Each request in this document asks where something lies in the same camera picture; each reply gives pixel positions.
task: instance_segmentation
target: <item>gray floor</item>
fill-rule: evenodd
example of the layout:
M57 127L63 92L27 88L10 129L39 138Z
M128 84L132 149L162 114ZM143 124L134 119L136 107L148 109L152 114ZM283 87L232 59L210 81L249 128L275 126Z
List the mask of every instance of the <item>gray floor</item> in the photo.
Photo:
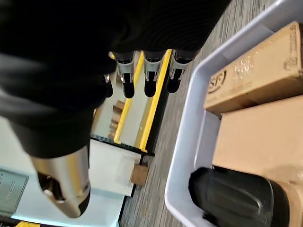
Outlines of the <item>gray floor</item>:
M143 188L137 187L134 197L126 201L121 227L183 226L166 209L164 190L191 72L201 60L273 2L274 0L233 0L231 2L203 49L187 69L179 91L169 96L155 151L156 156L144 159L150 168L147 183Z

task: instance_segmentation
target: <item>yellow rail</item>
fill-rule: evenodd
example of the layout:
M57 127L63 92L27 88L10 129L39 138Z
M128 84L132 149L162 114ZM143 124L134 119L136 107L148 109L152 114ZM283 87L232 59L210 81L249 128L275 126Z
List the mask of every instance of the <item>yellow rail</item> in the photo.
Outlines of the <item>yellow rail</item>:
M141 72L141 69L142 69L142 66L143 66L143 62L144 62L144 54L142 52L141 55L140 55L138 64L137 64L136 71L134 73L134 87L136 87L136 83L139 79L140 72ZM132 99L127 98L126 101L125 101L123 111L121 113L121 118L120 118L120 121L119 121L119 124L118 124L118 128L116 130L116 134L115 134L115 137L114 137L114 142L115 143L121 144L120 136L121 136L121 132L122 132L122 129L123 129L126 117L127 117L128 109L129 109L131 103L132 103Z
M162 66L161 66L159 77L158 77L156 93L152 98L150 111L148 113L146 124L145 124L144 130L143 130L143 135L142 135L142 138L141 138L141 141L140 141L139 149L141 151L146 152L146 150L145 150L146 143L147 143L147 139L148 139L148 136L149 136L151 128L152 128L152 121L153 121L153 118L155 116L157 105L158 105L158 102L159 102L159 98L160 98L162 86L163 86L163 83L164 83L167 67L169 65L170 55L171 55L171 50L167 50L165 55L164 55L163 63L162 63Z

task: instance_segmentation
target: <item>printed logo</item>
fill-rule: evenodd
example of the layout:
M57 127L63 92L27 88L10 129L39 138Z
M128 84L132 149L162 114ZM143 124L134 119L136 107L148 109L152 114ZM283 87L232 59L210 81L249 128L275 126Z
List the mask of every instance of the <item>printed logo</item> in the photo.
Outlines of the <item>printed logo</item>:
M208 93L213 93L217 91L220 87L222 87L226 78L226 70L216 75L213 75L210 78L209 86L208 86Z

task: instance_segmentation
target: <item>small cardboard box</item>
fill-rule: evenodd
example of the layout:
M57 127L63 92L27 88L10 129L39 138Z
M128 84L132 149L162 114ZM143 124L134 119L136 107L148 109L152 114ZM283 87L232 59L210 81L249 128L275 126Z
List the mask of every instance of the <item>small cardboard box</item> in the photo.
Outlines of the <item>small cardboard box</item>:
M204 108L226 113L302 95L302 30L287 25L211 76Z
M280 184L289 226L303 226L303 96L223 114L213 165Z
M130 181L136 185L144 186L148 174L148 167L135 164Z

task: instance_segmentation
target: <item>black case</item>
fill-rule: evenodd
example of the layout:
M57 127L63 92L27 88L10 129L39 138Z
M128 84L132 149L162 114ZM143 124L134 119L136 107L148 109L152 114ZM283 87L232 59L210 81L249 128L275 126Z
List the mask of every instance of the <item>black case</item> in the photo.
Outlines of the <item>black case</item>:
M287 227L285 191L264 177L225 168L200 168L188 189L204 218L218 227Z

